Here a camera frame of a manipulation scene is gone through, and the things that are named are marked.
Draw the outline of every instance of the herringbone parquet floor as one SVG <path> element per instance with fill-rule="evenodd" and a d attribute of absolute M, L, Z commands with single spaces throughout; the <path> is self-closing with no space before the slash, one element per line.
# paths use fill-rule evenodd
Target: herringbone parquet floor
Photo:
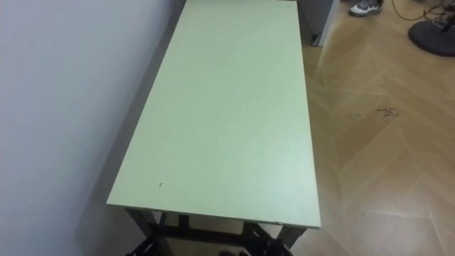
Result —
<path fill-rule="evenodd" d="M 409 17 L 426 6 L 396 1 Z M 292 251 L 453 256 L 455 59 L 414 47 L 407 39 L 413 23 L 399 19 L 388 0 L 374 17 L 351 18 L 348 7 L 339 7 L 324 47 L 304 48 L 323 227 L 308 230 Z M 171 245 L 177 255 L 219 250 Z"/>

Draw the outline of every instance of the table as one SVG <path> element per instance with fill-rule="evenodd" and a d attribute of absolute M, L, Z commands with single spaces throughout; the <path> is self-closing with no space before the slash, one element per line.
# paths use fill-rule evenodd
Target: table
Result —
<path fill-rule="evenodd" d="M 187 0 L 107 203 L 321 226 L 295 2 Z"/>

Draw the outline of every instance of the person's foot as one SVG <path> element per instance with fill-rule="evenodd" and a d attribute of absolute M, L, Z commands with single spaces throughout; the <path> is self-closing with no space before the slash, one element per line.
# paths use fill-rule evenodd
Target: person's foot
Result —
<path fill-rule="evenodd" d="M 381 11 L 382 1 L 360 0 L 355 6 L 349 9 L 349 14 L 354 17 L 365 17 L 372 14 L 380 14 Z"/>

